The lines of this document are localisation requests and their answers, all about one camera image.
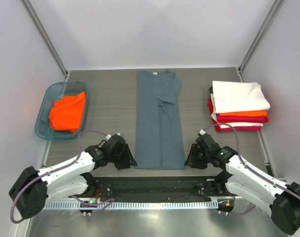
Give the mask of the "blue-grey t-shirt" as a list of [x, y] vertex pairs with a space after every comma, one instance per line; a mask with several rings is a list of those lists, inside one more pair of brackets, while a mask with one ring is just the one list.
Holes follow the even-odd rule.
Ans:
[[184, 169], [185, 152], [174, 71], [137, 73], [135, 160], [138, 169]]

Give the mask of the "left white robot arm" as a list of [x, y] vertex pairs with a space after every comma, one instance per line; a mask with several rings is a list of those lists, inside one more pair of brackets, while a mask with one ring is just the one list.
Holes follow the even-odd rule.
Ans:
[[76, 157], [57, 165], [39, 170], [33, 166], [25, 168], [8, 193], [13, 201], [11, 222], [20, 223], [14, 218], [15, 210], [18, 210], [22, 220], [26, 220], [57, 200], [75, 198], [77, 195], [94, 196], [99, 184], [91, 172], [109, 163], [113, 163], [118, 170], [137, 165], [120, 134], [108, 134], [100, 144], [80, 149]]

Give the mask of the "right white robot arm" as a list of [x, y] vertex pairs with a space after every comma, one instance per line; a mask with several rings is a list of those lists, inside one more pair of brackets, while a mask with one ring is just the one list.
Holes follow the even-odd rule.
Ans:
[[287, 184], [261, 171], [238, 151], [220, 147], [211, 135], [199, 134], [185, 162], [191, 168], [206, 169], [209, 164], [220, 168], [215, 176], [215, 191], [240, 196], [271, 217], [284, 233], [293, 235], [300, 228], [300, 185]]

